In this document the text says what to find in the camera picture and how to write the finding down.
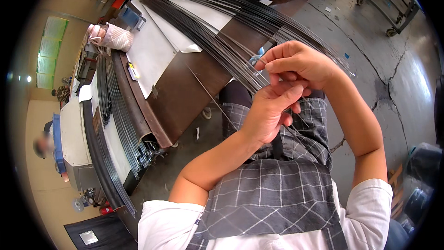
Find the wall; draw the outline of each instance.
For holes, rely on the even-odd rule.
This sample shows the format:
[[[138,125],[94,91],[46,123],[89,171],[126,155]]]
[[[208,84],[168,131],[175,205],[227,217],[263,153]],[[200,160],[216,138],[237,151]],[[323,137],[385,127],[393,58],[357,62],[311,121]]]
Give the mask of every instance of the wall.
[[[34,154],[32,141],[52,120],[53,113],[59,114],[58,102],[29,101],[25,136],[28,176],[37,210],[54,244],[59,249],[75,249],[63,225],[99,216],[99,209],[90,206],[75,212],[71,202],[79,192],[63,181],[52,158],[41,159]]]
[[[78,62],[80,47],[86,30],[91,23],[96,23],[103,3],[96,6],[97,0],[41,0],[26,30],[28,45],[28,69],[32,77],[30,83],[30,98],[45,101],[57,101],[51,95],[51,90],[36,88],[35,75],[37,54],[40,48],[42,31],[47,17],[52,15],[69,20],[65,30],[54,75],[54,89],[62,86],[62,77],[72,75]]]
[[[14,154],[15,169],[28,200],[29,208],[42,229],[47,231],[59,249],[75,249],[63,225],[99,215],[98,209],[86,208],[76,213],[71,207],[79,192],[64,183],[54,168],[54,161],[38,158],[32,148],[34,137],[59,113],[59,103],[51,90],[36,88],[35,73],[40,39],[46,19],[54,15],[68,19],[55,70],[54,88],[61,86],[61,78],[72,75],[82,39],[90,23],[97,22],[100,9],[96,0],[41,0],[15,49],[11,65],[13,79],[9,83],[8,128]],[[32,77],[31,83],[25,81]]]

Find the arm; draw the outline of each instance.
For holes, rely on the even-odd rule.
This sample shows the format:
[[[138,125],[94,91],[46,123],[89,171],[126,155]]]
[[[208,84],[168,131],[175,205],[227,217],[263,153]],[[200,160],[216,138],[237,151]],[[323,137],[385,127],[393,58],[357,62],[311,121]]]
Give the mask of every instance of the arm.
[[[241,166],[263,144],[270,143],[282,124],[291,125],[291,115],[283,111],[292,107],[297,113],[301,112],[299,106],[293,105],[302,95],[310,93],[304,91],[306,86],[306,81],[297,81],[289,89],[282,83],[279,94],[271,86],[258,91],[241,130],[187,164],[177,177],[168,200],[204,206],[208,191],[223,176]]]
[[[272,86],[279,78],[308,80],[308,87],[323,90],[356,157],[353,187],[371,178],[387,181],[382,132],[373,112],[349,77],[327,56],[291,41],[273,47],[256,69],[267,69]]]
[[[387,181],[381,127],[351,79],[339,70],[324,89],[356,158],[352,187],[371,178]]]
[[[178,175],[169,201],[204,206],[210,191],[223,176],[241,166],[261,145],[237,131],[216,147],[187,164]]]

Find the black curtain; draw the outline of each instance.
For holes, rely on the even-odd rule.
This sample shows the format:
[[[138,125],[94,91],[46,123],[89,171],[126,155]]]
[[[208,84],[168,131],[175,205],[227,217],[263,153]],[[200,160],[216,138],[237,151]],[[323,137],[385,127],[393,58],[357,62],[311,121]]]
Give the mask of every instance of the black curtain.
[[[115,212],[64,226],[75,247],[79,250],[137,249],[136,240],[131,236]],[[94,233],[98,239],[97,242],[89,245],[84,243],[80,234],[88,231]]]

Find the red fire extinguisher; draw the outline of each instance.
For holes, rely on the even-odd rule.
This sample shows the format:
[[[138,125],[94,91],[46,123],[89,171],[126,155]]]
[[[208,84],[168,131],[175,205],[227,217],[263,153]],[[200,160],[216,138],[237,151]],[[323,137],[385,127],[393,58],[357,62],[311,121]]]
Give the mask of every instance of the red fire extinguisher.
[[[100,215],[109,214],[111,212],[114,212],[114,210],[110,206],[103,207],[100,209]]]

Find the camouflage shirt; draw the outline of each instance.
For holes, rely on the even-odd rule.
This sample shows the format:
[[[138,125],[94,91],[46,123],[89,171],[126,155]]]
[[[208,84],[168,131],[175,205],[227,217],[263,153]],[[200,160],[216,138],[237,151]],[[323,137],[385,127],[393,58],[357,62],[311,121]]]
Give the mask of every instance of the camouflage shirt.
[[[67,86],[60,86],[57,89],[57,100],[61,103],[67,103],[69,98],[69,88]]]

